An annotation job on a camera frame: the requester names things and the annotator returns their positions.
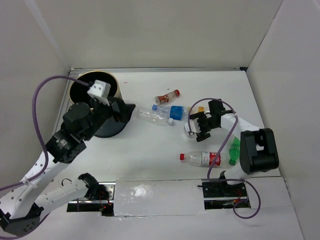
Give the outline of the yellow-label yellow-cap bottle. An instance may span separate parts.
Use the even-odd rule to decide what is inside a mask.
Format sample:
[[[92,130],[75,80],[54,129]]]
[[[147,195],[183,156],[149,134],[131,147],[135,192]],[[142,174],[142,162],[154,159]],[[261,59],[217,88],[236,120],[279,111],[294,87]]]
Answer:
[[[194,106],[194,107],[189,107],[188,110],[190,114],[196,114],[199,112],[205,112],[206,108],[203,106]]]

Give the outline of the clear bottle blue label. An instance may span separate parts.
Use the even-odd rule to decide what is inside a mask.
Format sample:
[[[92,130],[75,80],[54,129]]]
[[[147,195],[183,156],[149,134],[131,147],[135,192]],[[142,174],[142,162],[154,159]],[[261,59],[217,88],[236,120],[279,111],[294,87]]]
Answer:
[[[168,118],[172,118],[173,120],[187,121],[190,107],[176,105],[161,106],[154,104],[152,110],[164,113]]]

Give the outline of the crushed clear bottle white cap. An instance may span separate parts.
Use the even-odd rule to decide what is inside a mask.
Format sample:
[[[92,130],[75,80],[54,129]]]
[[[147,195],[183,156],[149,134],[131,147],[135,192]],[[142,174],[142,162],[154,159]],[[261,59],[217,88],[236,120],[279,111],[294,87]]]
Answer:
[[[140,120],[145,122],[157,125],[157,126],[172,126],[174,120],[171,117],[168,117],[163,112],[152,110],[144,107],[137,107],[133,111],[133,115]]]

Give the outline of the clear bottle red label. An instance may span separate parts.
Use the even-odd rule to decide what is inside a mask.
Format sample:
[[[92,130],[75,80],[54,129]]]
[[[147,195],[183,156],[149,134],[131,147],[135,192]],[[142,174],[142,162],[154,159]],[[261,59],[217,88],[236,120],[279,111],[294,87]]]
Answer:
[[[181,153],[179,155],[179,159],[182,163],[186,163],[194,167],[209,168],[217,155],[218,154],[216,152],[194,151]],[[223,169],[230,168],[231,165],[229,164],[229,157],[226,154],[221,153],[215,160],[213,167]]]

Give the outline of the small red-cap drink bottle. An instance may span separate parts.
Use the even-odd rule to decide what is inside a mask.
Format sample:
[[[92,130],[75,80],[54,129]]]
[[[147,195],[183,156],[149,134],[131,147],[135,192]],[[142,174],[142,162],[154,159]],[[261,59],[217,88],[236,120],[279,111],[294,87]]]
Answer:
[[[172,102],[174,99],[178,98],[180,96],[180,91],[178,89],[175,89],[172,92],[169,92],[164,95],[159,95],[154,98],[155,103],[160,106],[160,105],[165,105],[170,102]]]

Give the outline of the green bottle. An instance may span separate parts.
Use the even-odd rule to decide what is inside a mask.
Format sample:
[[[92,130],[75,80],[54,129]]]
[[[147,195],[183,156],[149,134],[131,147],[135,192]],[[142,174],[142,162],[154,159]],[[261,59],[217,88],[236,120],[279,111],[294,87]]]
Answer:
[[[234,137],[232,144],[229,148],[229,164],[234,166],[240,158],[240,140]]]

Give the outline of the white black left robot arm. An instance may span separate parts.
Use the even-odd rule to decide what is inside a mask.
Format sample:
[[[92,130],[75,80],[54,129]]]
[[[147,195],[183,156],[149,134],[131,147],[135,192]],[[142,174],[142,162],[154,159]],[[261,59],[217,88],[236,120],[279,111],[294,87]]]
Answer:
[[[100,194],[109,195],[89,173],[81,174],[68,185],[44,192],[50,182],[86,149],[85,142],[104,124],[127,124],[130,121],[135,104],[126,104],[117,97],[108,97],[107,100],[107,104],[98,100],[91,100],[91,104],[73,104],[63,115],[60,130],[45,145],[22,184],[11,188],[0,199],[0,227],[11,235],[11,239],[34,231],[48,214],[72,200],[96,200]]]

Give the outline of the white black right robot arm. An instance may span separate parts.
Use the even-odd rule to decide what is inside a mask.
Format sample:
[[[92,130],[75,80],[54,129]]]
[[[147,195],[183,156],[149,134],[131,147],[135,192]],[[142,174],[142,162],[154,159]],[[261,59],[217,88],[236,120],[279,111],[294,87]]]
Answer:
[[[211,172],[217,157],[209,164],[207,180],[218,185],[223,196],[230,196],[237,185],[245,185],[255,174],[265,173],[279,167],[279,156],[274,132],[270,128],[259,128],[238,116],[234,108],[218,98],[206,98],[209,112],[189,113],[187,115],[187,134],[195,136],[197,142],[211,136],[214,129],[228,132],[218,149],[220,155],[231,136],[240,141],[239,160],[230,169],[212,178]]]

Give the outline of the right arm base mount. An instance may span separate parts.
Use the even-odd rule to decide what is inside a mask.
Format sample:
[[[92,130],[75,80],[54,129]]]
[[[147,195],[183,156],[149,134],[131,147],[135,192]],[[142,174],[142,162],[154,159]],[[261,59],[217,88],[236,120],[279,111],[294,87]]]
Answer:
[[[205,210],[250,208],[244,183],[228,185],[225,182],[202,181],[197,185],[202,190]]]

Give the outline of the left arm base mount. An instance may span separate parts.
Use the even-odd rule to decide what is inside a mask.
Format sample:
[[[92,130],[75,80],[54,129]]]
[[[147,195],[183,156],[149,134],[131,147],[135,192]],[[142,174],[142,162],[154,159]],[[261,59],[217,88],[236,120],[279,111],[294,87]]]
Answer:
[[[82,198],[69,201],[67,213],[98,213],[100,216],[114,216],[116,182],[100,182],[90,193]]]

